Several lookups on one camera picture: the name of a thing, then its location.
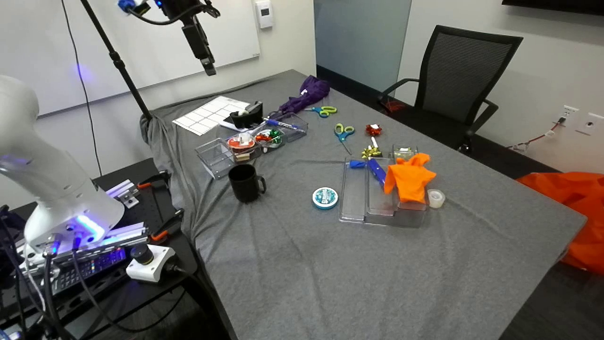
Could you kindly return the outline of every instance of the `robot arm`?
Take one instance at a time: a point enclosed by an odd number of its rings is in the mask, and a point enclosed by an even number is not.
[[[64,252],[74,241],[98,241],[125,205],[97,188],[85,169],[36,133],[38,97],[0,75],[0,173],[36,196],[25,239],[38,252]]]
[[[183,33],[193,48],[193,54],[200,58],[208,75],[215,75],[214,54],[208,43],[208,35],[197,18],[198,12],[208,12],[219,16],[221,10],[212,5],[212,0],[155,0],[157,7],[170,18],[164,22],[155,22],[144,16],[149,10],[147,0],[119,0],[119,7],[146,22],[151,24],[172,24],[176,20],[183,22]]]

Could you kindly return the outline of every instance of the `wall outlet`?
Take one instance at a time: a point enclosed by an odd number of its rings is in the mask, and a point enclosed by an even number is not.
[[[555,116],[555,120],[565,118],[565,124],[574,120],[574,116],[580,112],[580,107],[574,105],[563,105],[563,111]]]
[[[587,114],[582,114],[578,124],[576,124],[576,129],[580,133],[585,133],[585,135],[591,135],[599,124],[604,124],[604,114],[599,114],[599,112],[587,112]]]

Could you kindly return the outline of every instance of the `white robot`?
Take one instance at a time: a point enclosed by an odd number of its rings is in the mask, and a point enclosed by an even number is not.
[[[32,88],[0,75],[0,173],[36,196],[38,205],[25,224],[29,247],[57,254],[106,237],[125,205],[36,133],[38,111]]]

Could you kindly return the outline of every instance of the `black office chair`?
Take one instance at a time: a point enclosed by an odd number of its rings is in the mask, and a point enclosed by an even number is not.
[[[378,103],[393,112],[389,94],[408,80],[419,80],[416,105],[397,118],[463,152],[472,152],[472,135],[499,109],[487,94],[521,41],[517,35],[436,26],[419,78],[397,80],[380,94]]]

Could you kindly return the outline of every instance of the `gray wall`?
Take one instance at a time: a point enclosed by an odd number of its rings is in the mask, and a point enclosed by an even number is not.
[[[399,77],[412,0],[315,0],[317,63],[378,90]]]

